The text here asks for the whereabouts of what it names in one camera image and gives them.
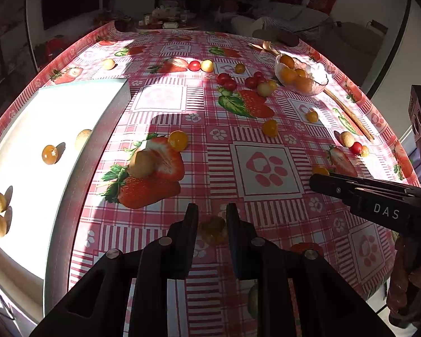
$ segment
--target screw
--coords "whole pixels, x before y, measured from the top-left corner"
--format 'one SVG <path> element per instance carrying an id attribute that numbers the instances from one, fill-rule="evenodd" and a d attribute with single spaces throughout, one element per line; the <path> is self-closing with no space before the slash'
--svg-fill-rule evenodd
<path id="1" fill-rule="evenodd" d="M 263 238 L 260 238 L 260 237 L 255 237 L 251 240 L 251 243 L 252 243 L 253 246 L 261 247 L 265 244 L 265 240 Z"/>
<path id="2" fill-rule="evenodd" d="M 172 239 L 170 237 L 159 238 L 159 244 L 161 246 L 168 246 L 171 243 L 172 243 Z"/>
<path id="3" fill-rule="evenodd" d="M 318 257 L 318 252 L 313 249 L 308 249 L 304 252 L 304 256 L 309 260 L 315 260 Z"/>
<path id="4" fill-rule="evenodd" d="M 108 252 L 106 252 L 106 257 L 112 260 L 113 258 L 117 258 L 119 254 L 120 251 L 118 249 L 110 249 Z"/>

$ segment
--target glass bowl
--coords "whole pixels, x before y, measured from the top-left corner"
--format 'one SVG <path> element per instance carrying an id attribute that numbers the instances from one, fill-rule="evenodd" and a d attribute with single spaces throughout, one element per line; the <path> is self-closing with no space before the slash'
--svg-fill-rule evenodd
<path id="1" fill-rule="evenodd" d="M 281 84 L 284 85 L 286 90 L 296 92 L 297 94 L 300 94 L 303 96 L 315 96 L 321 93 L 326 87 L 326 85 L 329 83 L 329 79 L 326 73 L 321 74 L 321 77 L 319 78 L 308 78 L 307 80 L 300 78 L 299 81 L 295 81 L 294 83 L 285 83 L 283 79 L 281 78 L 281 71 L 284 67 L 287 67 L 287 66 L 279 62 L 282 56 L 285 56 L 285 55 L 280 54 L 276 57 L 276 62 L 274 65 L 274 74 L 276 75 L 279 82 L 281 82 Z M 297 68 L 303 69 L 306 72 L 307 77 L 309 73 L 312 74 L 313 76 L 313 74 L 317 71 L 316 69 L 314 69 L 307 63 L 301 62 L 297 58 L 294 58 L 294 57 L 292 58 L 293 58 L 293 61 L 295 62 L 294 69 L 297 69 Z"/>

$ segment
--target tablecloth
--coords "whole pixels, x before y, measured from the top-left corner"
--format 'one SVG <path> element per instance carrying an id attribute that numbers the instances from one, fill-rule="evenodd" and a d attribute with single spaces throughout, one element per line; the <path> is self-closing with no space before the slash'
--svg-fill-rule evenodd
<path id="1" fill-rule="evenodd" d="M 265 102 L 274 111 L 279 136 L 265 136 L 261 127 L 266 119 L 235 115 L 219 104 L 217 73 L 234 76 L 238 90 L 255 71 L 265 77 L 274 75 L 274 57 L 250 43 L 260 41 L 204 31 L 120 33 L 109 23 L 45 67 L 2 116 L 0 134 L 42 86 L 95 78 L 129 81 L 132 100 L 115 127 L 85 199 L 69 288 L 108 249 L 130 252 L 166 235 L 170 224 L 183 218 L 189 202 L 198 205 L 200 221 L 225 217 L 226 204 L 235 202 L 243 220 L 283 249 L 299 242 L 318 243 L 326 260 L 365 298 L 391 272 L 390 231 L 351 215 L 337 199 L 313 193 L 309 178 L 313 166 L 333 166 L 328 151 L 338 146 L 359 176 L 419 185 L 392 129 L 349 78 L 301 41 L 295 48 L 275 48 L 308 64 L 324 65 L 332 76 L 328 88 L 373 133 L 373 143 L 355 135 L 369 147 L 370 155 L 356 157 L 340 146 L 334 132 L 345 131 L 349 120 L 324 93 L 304 97 L 280 87 Z M 187 62 L 211 59 L 215 73 L 163 70 L 165 60 L 172 57 Z M 106 58 L 117 63 L 111 71 L 101 66 Z M 247 67 L 244 74 L 234 73 L 239 62 Z M 309 110 L 319 113 L 317 123 L 306 120 Z M 71 119 L 67 113 L 63 118 Z M 189 146 L 181 153 L 185 176 L 180 194 L 136 210 L 105 202 L 100 195 L 104 190 L 101 177 L 113 164 L 128 164 L 125 149 L 146 139 L 148 133 L 168 135 L 174 130 L 189 135 Z M 256 322 L 246 306 L 253 283 L 235 279 L 227 245 L 209 246 L 198 236 L 189 277 L 169 281 L 169 335 L 254 336 Z"/>

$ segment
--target red cherry tomato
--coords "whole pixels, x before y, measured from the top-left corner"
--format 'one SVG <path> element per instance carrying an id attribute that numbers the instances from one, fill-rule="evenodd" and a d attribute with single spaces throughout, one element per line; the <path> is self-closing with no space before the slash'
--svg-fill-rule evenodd
<path id="1" fill-rule="evenodd" d="M 262 72 L 259 72 L 259 71 L 257 71 L 257 72 L 254 72 L 254 75 L 253 75 L 253 77 L 255 77 L 255 78 L 259 78 L 259 77 L 263 77 L 264 76 L 264 74 L 262 73 Z"/>
<path id="2" fill-rule="evenodd" d="M 248 87 L 248 88 L 256 88 L 257 87 L 257 78 L 255 78 L 255 77 L 245 78 L 245 86 Z"/>
<path id="3" fill-rule="evenodd" d="M 237 82 L 235 82 L 233 79 L 231 80 L 227 80 L 224 84 L 223 87 L 228 90 L 228 91 L 234 91 L 237 87 Z"/>
<path id="4" fill-rule="evenodd" d="M 219 74 L 218 76 L 217 76 L 217 83 L 219 84 L 219 85 L 223 85 L 223 84 L 225 84 L 225 82 L 227 81 L 227 80 L 230 80 L 231 79 L 231 76 L 229 76 L 229 74 Z"/>
<path id="5" fill-rule="evenodd" d="M 193 60 L 192 62 L 189 63 L 189 70 L 191 71 L 199 71 L 201 68 L 201 63 L 198 62 L 197 60 Z"/>
<path id="6" fill-rule="evenodd" d="M 349 150 L 352 154 L 358 156 L 360 153 L 362 153 L 362 145 L 359 142 L 354 142 L 354 144 L 349 147 Z"/>

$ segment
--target yellow cherry tomato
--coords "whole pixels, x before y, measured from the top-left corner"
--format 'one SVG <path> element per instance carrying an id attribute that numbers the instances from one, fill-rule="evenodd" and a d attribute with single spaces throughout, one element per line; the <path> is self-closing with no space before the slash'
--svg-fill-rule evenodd
<path id="1" fill-rule="evenodd" d="M 318 113 L 316 111 L 309 111 L 306 114 L 306 119 L 311 123 L 316 123 L 318 121 Z"/>
<path id="2" fill-rule="evenodd" d="M 187 144 L 189 143 L 189 136 L 180 130 L 173 131 L 168 136 L 168 143 L 174 150 L 181 152 L 187 147 Z"/>
<path id="3" fill-rule="evenodd" d="M 267 84 L 271 87 L 271 89 L 274 91 L 275 89 L 277 89 L 277 83 L 275 80 L 269 80 L 267 82 Z"/>
<path id="4" fill-rule="evenodd" d="M 278 135 L 277 121 L 274 119 L 267 120 L 262 125 L 262 131 L 268 137 L 276 137 Z"/>
<path id="5" fill-rule="evenodd" d="M 318 173 L 320 175 L 329 176 L 329 171 L 325 167 L 322 167 L 322 166 L 313 166 L 312 173 Z"/>
<path id="6" fill-rule="evenodd" d="M 234 72 L 236 74 L 242 74 L 243 72 L 245 72 L 245 65 L 243 63 L 237 63 L 234 68 Z"/>
<path id="7" fill-rule="evenodd" d="M 304 71 L 302 68 L 297 68 L 297 69 L 295 69 L 295 71 L 301 77 L 306 77 L 306 71 Z"/>

